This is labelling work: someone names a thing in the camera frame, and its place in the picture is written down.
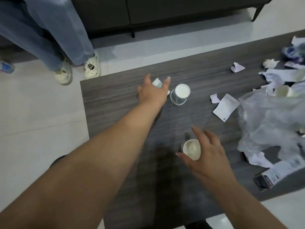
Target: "sofa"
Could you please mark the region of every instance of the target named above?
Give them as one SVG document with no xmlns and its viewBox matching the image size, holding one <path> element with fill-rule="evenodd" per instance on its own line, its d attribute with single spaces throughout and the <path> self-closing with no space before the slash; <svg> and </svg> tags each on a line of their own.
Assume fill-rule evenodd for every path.
<svg viewBox="0 0 305 229">
<path fill-rule="evenodd" d="M 271 0 L 72 0 L 90 39 L 157 27 L 165 23 L 217 15 L 224 11 L 257 8 L 254 21 Z M 0 48 L 13 45 L 0 35 Z"/>
</svg>

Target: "hand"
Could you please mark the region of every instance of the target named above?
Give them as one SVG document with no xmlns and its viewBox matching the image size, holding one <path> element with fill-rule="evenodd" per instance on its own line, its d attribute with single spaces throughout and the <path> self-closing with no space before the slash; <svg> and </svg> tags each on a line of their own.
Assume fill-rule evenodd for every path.
<svg viewBox="0 0 305 229">
<path fill-rule="evenodd" d="M 170 77 L 168 77 L 162 85 L 162 88 L 157 88 L 152 85 L 150 74 L 144 78 L 142 86 L 138 86 L 139 103 L 149 103 L 161 108 L 166 99 L 167 91 L 170 85 Z"/>
<path fill-rule="evenodd" d="M 202 132 L 198 127 L 192 129 L 200 143 L 200 158 L 193 161 L 184 153 L 177 153 L 177 156 L 182 158 L 185 165 L 212 192 L 217 188 L 237 184 L 219 138 L 210 131 Z"/>
</svg>

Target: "finger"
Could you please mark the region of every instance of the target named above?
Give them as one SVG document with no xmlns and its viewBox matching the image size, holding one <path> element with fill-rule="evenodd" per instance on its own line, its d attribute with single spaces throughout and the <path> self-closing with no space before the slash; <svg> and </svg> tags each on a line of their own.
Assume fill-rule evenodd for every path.
<svg viewBox="0 0 305 229">
<path fill-rule="evenodd" d="M 142 86 L 138 86 L 138 93 L 141 91 L 141 89 L 142 89 Z"/>
<path fill-rule="evenodd" d="M 164 80 L 163 84 L 162 84 L 162 88 L 166 91 L 168 91 L 170 87 L 170 77 L 167 77 L 166 80 Z"/>
<path fill-rule="evenodd" d="M 203 131 L 201 131 L 200 128 L 193 126 L 192 130 L 195 133 L 195 135 L 197 136 L 201 148 L 204 149 L 205 147 L 207 147 L 211 144 L 208 137 L 204 134 Z"/>
<path fill-rule="evenodd" d="M 215 133 L 208 130 L 204 130 L 204 133 L 209 138 L 212 145 L 220 145 L 219 137 Z"/>
<path fill-rule="evenodd" d="M 176 155 L 182 159 L 183 163 L 186 165 L 188 169 L 190 170 L 194 169 L 195 161 L 193 161 L 188 155 L 184 153 L 176 153 Z"/>
<path fill-rule="evenodd" d="M 150 80 L 150 74 L 148 74 L 144 78 L 144 85 L 150 85 L 150 84 L 152 84 L 152 82 Z"/>
</svg>

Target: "dark wood table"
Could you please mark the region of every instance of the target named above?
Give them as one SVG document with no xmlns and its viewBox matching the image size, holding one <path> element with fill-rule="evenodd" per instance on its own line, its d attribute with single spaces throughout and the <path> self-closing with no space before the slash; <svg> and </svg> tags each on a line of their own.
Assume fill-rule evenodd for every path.
<svg viewBox="0 0 305 229">
<path fill-rule="evenodd" d="M 184 83 L 191 94 L 182 106 L 168 98 L 154 122 L 135 162 L 105 217 L 106 229 L 174 228 L 222 213 L 212 195 L 175 156 L 182 142 L 195 138 L 192 125 L 219 135 L 238 181 L 259 200 L 270 199 L 305 187 L 305 170 L 292 174 L 273 189 L 260 192 L 253 177 L 264 168 L 250 165 L 239 152 L 241 138 L 237 111 L 224 123 L 212 111 L 226 93 L 238 98 L 267 84 L 258 75 L 265 59 L 280 59 L 280 50 L 305 30 L 266 38 L 220 50 L 162 62 L 81 82 L 89 136 L 92 138 L 117 122 L 137 104 L 137 85 L 151 73 L 163 81 L 171 77 L 170 89 Z M 232 73 L 233 62 L 246 67 Z M 277 148 L 266 157 L 277 162 Z"/>
</svg>

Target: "white tile floor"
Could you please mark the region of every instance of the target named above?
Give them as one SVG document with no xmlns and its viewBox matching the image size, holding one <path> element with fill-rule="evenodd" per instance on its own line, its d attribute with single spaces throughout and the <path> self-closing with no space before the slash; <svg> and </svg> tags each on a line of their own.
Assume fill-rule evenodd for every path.
<svg viewBox="0 0 305 229">
<path fill-rule="evenodd" d="M 257 20 L 254 9 L 220 19 L 116 35 L 93 41 L 104 75 L 305 29 L 305 0 L 273 0 Z M 59 156 L 88 139 L 79 81 L 56 83 L 38 61 L 16 64 L 0 76 L 0 210 L 39 177 Z M 305 224 L 305 190 L 264 202 L 289 228 Z M 225 215 L 207 220 L 232 228 Z"/>
</svg>

